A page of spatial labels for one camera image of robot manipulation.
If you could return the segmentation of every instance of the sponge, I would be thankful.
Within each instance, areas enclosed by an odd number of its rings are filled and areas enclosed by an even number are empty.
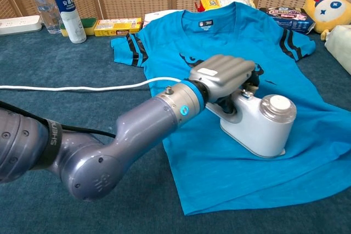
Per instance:
[[[98,20],[96,18],[83,18],[81,21],[86,35],[94,35],[94,28]],[[64,37],[68,37],[68,33],[64,24],[61,25],[61,33]]]

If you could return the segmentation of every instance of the t-shirt sleeve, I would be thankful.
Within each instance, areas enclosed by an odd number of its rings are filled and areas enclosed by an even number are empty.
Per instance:
[[[263,13],[263,17],[264,33],[285,55],[298,61],[314,53],[316,48],[315,42],[307,35],[279,26],[278,23],[267,14]]]
[[[148,56],[148,43],[146,39],[146,28],[138,33],[129,33],[125,37],[111,40],[114,50],[114,62],[126,65],[143,67]]]

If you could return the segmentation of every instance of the yellow package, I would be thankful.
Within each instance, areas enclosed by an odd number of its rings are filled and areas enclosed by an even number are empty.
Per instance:
[[[200,7],[197,10],[202,12],[205,10],[221,8],[232,4],[234,1],[249,5],[252,8],[256,8],[252,0],[200,0]]]
[[[95,36],[125,36],[140,31],[141,18],[100,19],[94,29]]]

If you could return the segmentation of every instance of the blue carpet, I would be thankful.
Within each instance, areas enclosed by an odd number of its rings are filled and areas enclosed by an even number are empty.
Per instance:
[[[324,48],[301,60],[324,100],[351,111],[351,76]],[[0,85],[104,87],[145,80],[143,69],[116,64],[112,37],[72,44],[40,32],[0,37]],[[150,97],[147,87],[115,92],[15,92],[0,100],[63,124],[115,133],[115,120]],[[110,139],[99,136],[104,143]],[[351,233],[351,189],[298,206],[184,216],[167,156],[158,145],[118,186],[94,203],[75,200],[50,172],[0,185],[0,233]]]

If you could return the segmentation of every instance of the power strip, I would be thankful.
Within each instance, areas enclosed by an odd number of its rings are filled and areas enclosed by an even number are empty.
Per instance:
[[[0,19],[0,36],[39,31],[41,29],[42,23],[39,15]]]

